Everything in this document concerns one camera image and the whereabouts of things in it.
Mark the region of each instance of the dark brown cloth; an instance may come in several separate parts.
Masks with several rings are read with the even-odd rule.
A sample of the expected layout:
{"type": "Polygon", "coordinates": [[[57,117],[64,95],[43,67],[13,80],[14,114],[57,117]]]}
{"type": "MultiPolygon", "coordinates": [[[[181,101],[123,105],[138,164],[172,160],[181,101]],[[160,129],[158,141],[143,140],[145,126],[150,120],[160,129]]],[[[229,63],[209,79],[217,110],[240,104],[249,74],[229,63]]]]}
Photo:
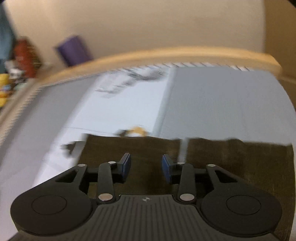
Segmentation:
{"type": "Polygon", "coordinates": [[[292,145],[190,139],[186,161],[195,168],[216,164],[274,195],[283,212],[275,234],[280,240],[289,240],[295,212],[292,145]]]}
{"type": "MultiPolygon", "coordinates": [[[[115,184],[116,194],[158,195],[170,194],[161,169],[164,153],[177,160],[180,140],[165,140],[153,137],[99,137],[89,135],[79,163],[98,167],[108,161],[120,161],[124,153],[131,154],[132,165],[125,184],[115,184]]],[[[96,188],[91,185],[89,196],[96,188]]]]}

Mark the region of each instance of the yellow toy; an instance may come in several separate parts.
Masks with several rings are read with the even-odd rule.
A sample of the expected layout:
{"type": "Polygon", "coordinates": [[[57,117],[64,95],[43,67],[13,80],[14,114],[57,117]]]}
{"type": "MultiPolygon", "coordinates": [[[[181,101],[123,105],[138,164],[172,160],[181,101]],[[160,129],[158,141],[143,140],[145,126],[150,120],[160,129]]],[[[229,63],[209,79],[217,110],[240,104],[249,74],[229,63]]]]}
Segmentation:
{"type": "Polygon", "coordinates": [[[2,90],[2,87],[9,84],[9,74],[0,74],[0,107],[3,107],[7,102],[7,92],[2,90]]]}

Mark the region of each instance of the purple object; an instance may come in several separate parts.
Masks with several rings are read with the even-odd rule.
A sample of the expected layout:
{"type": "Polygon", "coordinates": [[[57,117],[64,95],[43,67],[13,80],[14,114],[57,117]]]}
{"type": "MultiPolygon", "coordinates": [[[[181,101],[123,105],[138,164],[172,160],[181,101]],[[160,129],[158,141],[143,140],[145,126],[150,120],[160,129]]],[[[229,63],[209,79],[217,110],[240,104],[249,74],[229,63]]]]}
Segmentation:
{"type": "Polygon", "coordinates": [[[79,36],[68,38],[56,47],[56,50],[60,53],[67,66],[82,64],[93,59],[79,36]]]}

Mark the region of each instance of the silver screw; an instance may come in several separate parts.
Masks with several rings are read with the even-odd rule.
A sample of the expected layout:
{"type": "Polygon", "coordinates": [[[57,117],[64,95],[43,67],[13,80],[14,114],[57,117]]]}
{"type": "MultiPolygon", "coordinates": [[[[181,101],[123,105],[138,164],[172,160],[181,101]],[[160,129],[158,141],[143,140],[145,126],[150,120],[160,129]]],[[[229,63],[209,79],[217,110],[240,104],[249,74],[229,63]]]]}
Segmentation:
{"type": "Polygon", "coordinates": [[[192,201],[194,199],[194,196],[190,193],[184,193],[180,195],[180,199],[183,201],[192,201]]]}
{"type": "Polygon", "coordinates": [[[101,201],[109,201],[113,198],[113,195],[110,193],[102,193],[98,196],[101,201]]]}

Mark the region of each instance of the wooden frame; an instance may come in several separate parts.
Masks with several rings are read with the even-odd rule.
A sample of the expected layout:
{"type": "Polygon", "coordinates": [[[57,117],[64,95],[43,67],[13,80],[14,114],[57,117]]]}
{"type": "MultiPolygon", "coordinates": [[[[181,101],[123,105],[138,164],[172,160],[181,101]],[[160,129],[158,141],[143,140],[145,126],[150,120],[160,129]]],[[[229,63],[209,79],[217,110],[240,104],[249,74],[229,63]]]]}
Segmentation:
{"type": "Polygon", "coordinates": [[[95,74],[118,68],[129,68],[160,63],[211,63],[229,66],[245,66],[271,72],[276,78],[281,74],[281,66],[268,54],[224,47],[176,47],[118,54],[99,58],[59,73],[45,77],[41,74],[30,80],[15,98],[5,106],[0,115],[0,145],[30,101],[47,85],[52,85],[79,76],[95,74]]]}

